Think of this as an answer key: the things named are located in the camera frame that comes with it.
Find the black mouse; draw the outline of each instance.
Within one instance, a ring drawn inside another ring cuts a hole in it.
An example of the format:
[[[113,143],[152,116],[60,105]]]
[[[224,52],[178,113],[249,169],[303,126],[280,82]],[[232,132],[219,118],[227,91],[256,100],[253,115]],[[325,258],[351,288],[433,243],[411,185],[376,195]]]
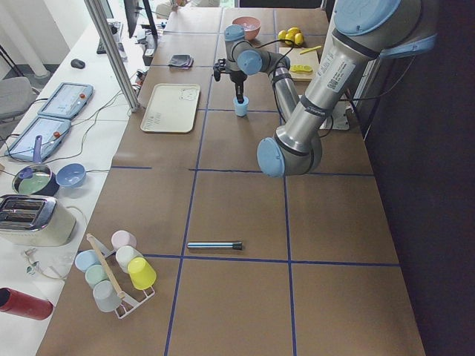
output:
[[[85,66],[86,64],[81,59],[75,58],[71,61],[71,67],[73,68],[83,69]]]

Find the yellow cup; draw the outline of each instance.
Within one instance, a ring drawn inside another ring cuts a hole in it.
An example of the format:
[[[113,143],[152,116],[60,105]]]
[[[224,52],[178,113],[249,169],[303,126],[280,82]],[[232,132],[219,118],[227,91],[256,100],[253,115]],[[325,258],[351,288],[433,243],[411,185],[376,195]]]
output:
[[[156,271],[150,266],[150,263],[143,257],[135,257],[127,265],[128,274],[131,276],[132,284],[135,289],[143,291],[152,287],[157,280]]]

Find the blue bowl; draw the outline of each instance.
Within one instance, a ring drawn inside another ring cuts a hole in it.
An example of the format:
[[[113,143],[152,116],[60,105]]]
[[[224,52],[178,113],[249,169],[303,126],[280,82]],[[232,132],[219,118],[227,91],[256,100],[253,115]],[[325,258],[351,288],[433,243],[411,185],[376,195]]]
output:
[[[86,179],[86,170],[79,163],[65,165],[56,174],[56,182],[66,188],[77,188],[83,184],[84,179]]]

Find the silver toaster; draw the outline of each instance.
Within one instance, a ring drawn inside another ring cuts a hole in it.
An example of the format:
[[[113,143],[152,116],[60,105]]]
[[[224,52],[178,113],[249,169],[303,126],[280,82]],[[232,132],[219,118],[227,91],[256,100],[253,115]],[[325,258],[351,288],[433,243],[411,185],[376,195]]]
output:
[[[16,245],[64,245],[75,225],[74,215],[53,197],[0,197],[0,237]]]

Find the white cup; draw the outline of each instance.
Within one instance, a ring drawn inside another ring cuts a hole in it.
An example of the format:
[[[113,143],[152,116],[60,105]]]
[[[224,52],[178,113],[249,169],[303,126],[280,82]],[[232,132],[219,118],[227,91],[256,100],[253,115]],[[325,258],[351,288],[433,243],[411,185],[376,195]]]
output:
[[[115,251],[125,245],[137,247],[137,239],[133,234],[125,230],[118,230],[112,234],[111,238],[112,246]]]
[[[103,280],[102,282],[97,283],[94,286],[92,291],[94,301],[96,302],[97,308],[101,312],[109,313],[116,310],[120,303],[121,299],[117,296],[114,287],[110,280]]]
[[[135,257],[143,257],[140,252],[129,245],[122,246],[116,252],[116,261],[120,268],[128,274],[127,266]]]

